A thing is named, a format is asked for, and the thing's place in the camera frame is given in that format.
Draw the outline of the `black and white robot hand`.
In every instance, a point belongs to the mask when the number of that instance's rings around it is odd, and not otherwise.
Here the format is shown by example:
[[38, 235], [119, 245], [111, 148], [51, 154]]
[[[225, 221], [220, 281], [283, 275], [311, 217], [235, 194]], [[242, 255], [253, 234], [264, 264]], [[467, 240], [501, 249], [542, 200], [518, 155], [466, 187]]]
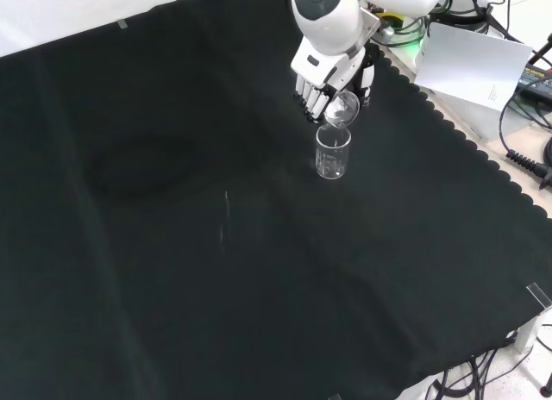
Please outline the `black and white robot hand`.
[[307, 119], [320, 122], [332, 100], [345, 90], [355, 94], [365, 109], [375, 75], [373, 63], [374, 56], [365, 47], [354, 56], [324, 55], [302, 39], [291, 68], [296, 74], [294, 97]]

